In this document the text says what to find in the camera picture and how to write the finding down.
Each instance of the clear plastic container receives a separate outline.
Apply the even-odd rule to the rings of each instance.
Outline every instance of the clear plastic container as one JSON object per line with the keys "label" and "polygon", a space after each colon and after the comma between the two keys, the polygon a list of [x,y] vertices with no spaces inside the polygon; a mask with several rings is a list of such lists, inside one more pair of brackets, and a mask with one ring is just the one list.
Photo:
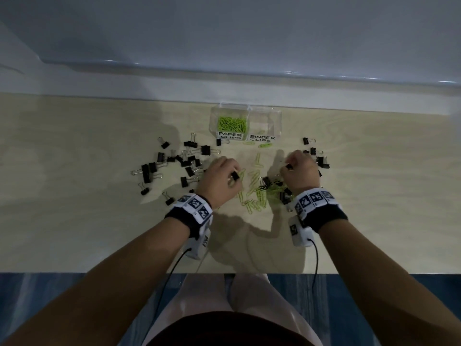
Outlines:
{"label": "clear plastic container", "polygon": [[282,112],[273,107],[220,103],[211,108],[209,129],[216,138],[274,142],[282,134]]}

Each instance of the person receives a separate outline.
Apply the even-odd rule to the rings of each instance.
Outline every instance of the person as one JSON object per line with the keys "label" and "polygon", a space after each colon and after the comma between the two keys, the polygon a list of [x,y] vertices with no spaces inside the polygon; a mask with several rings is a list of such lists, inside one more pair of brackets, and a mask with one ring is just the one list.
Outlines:
{"label": "person", "polygon": [[[281,168],[296,196],[320,187],[316,163],[300,150]],[[232,199],[241,180],[234,159],[211,163],[196,193],[216,209]],[[4,346],[117,345],[189,237],[188,226],[166,217],[91,269],[21,325]],[[381,345],[461,345],[461,322],[423,285],[368,241],[348,220],[318,229],[338,273]],[[307,322],[262,274],[236,274],[230,302],[224,276],[187,275],[143,345],[321,345]]]}

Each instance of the person's left arm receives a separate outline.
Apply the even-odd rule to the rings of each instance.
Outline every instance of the person's left arm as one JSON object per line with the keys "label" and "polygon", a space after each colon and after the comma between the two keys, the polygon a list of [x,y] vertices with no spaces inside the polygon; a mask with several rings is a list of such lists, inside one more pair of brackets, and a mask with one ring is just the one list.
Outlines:
{"label": "person's left arm", "polygon": [[[229,174],[239,170],[234,159],[216,159],[200,181],[197,194],[213,209],[241,188],[228,186]],[[91,269],[26,323],[3,346],[117,345],[151,296],[181,249],[190,231],[168,217]]]}

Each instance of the gray panel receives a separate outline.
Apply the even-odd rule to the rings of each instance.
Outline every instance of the gray panel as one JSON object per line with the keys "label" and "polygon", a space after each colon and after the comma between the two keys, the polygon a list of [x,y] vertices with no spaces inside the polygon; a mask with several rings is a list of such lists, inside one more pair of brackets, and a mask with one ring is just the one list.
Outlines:
{"label": "gray panel", "polygon": [[461,83],[461,0],[0,0],[47,63]]}

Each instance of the person's left hand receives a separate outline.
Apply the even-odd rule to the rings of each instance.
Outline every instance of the person's left hand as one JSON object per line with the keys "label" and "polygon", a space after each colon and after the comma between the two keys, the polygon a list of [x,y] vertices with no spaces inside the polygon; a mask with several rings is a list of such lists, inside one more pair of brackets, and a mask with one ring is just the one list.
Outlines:
{"label": "person's left hand", "polygon": [[205,197],[213,210],[235,197],[242,189],[241,179],[229,186],[229,178],[231,178],[233,171],[240,171],[237,161],[222,156],[213,161],[203,174],[195,192],[199,196]]}

